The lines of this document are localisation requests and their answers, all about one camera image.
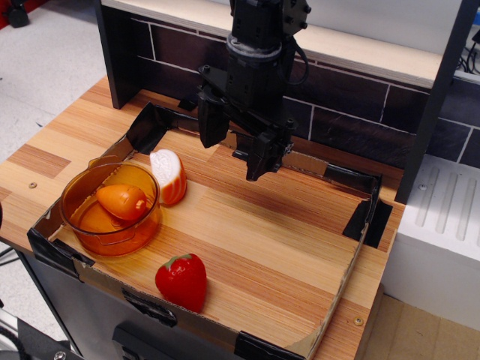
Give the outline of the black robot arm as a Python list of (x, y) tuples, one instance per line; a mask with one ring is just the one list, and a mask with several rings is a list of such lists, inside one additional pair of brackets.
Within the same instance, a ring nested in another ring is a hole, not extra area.
[(209, 148), (225, 140), (230, 124), (247, 133), (240, 152), (247, 163), (246, 178), (276, 172), (293, 147), (297, 121), (284, 106), (290, 86), (306, 81), (290, 78), (296, 56), (308, 58), (295, 34), (306, 29), (311, 7), (306, 1), (231, 1), (232, 30), (226, 39), (226, 70), (199, 68), (199, 135)]

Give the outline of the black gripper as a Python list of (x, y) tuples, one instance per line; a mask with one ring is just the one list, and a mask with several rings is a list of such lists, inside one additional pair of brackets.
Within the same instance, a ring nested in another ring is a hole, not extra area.
[(276, 173), (292, 145), (296, 121), (287, 114), (283, 96), (294, 58), (293, 50), (248, 55), (232, 51), (226, 70), (207, 64), (199, 68), (200, 140), (210, 148), (226, 138), (231, 123), (238, 125), (247, 133), (248, 181)]

